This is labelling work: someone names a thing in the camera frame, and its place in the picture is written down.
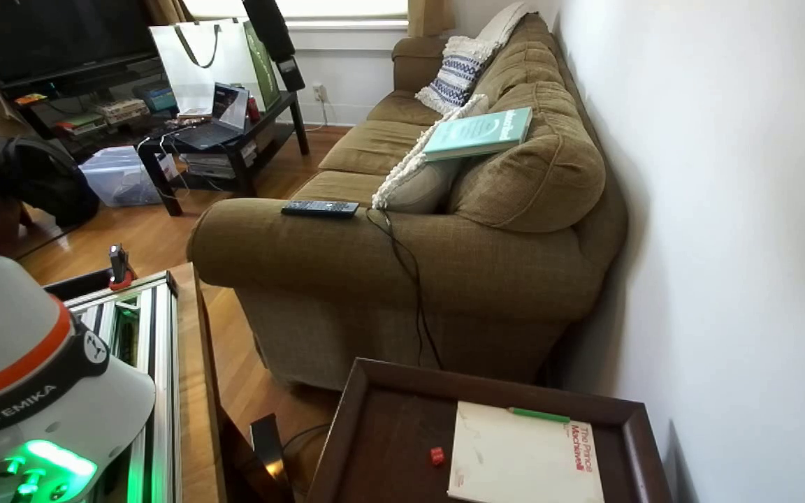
green light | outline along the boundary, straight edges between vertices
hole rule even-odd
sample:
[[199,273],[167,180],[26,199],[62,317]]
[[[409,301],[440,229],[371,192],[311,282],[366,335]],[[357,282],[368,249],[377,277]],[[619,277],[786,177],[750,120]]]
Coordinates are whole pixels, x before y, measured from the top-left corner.
[[94,474],[94,465],[71,453],[71,449],[62,449],[60,445],[51,445],[51,441],[29,441],[29,449],[39,458],[48,458],[51,465],[60,465],[62,469],[78,474],[78,477],[93,477]]

wooden floor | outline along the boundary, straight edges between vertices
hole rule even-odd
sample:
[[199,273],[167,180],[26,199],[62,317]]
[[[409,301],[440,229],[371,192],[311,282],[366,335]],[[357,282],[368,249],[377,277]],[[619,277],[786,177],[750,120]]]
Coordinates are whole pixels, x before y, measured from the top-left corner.
[[[262,173],[258,173],[258,195],[292,195],[315,173],[318,160],[345,131],[347,129],[308,129],[311,157],[303,157],[296,142],[287,140],[286,147],[262,167]],[[48,215],[34,212],[34,220],[39,223],[37,234],[54,234],[57,241],[22,254],[19,262],[26,270],[32,270],[32,277],[37,277],[37,282],[51,284],[106,268],[110,247],[121,242],[139,277],[157,273],[185,262],[185,242],[199,215],[217,199],[227,199],[227,192],[181,192],[185,215],[180,217],[170,217],[163,206],[101,210],[82,229],[62,238],[57,238],[60,229]],[[254,339],[234,293],[203,284],[203,298],[215,339],[222,396],[238,427],[248,434],[254,420],[278,414],[280,435],[283,441],[292,441],[308,427],[328,426],[338,396],[272,379],[269,370],[262,370],[254,351]],[[315,434],[315,441],[311,445],[304,445],[304,438],[308,435],[299,435],[293,449],[287,445],[292,474],[299,497],[314,477],[324,435]]]

brown couch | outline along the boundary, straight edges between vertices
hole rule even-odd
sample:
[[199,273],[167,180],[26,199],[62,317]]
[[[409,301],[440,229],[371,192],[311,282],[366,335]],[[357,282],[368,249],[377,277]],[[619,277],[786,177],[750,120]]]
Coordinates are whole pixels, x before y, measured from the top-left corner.
[[191,238],[199,277],[234,287],[266,367],[283,379],[342,389],[357,356],[434,367],[417,312],[444,370],[535,379],[598,298],[626,210],[540,16],[517,25],[476,87],[489,110],[531,107],[528,140],[470,161],[437,212],[388,212],[420,284],[402,270],[368,203],[440,120],[415,93],[437,76],[442,48],[402,40],[394,93],[293,192],[361,202],[353,220],[287,217],[286,202],[231,199]]

wooden coffee table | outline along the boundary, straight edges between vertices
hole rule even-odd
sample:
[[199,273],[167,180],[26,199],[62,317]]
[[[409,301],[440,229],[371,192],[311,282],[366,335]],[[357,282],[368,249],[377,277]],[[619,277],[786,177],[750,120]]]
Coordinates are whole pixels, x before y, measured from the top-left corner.
[[640,402],[357,360],[321,449],[311,503],[449,501],[449,465],[430,466],[427,449],[452,453],[459,400],[589,423],[609,503],[672,501]]

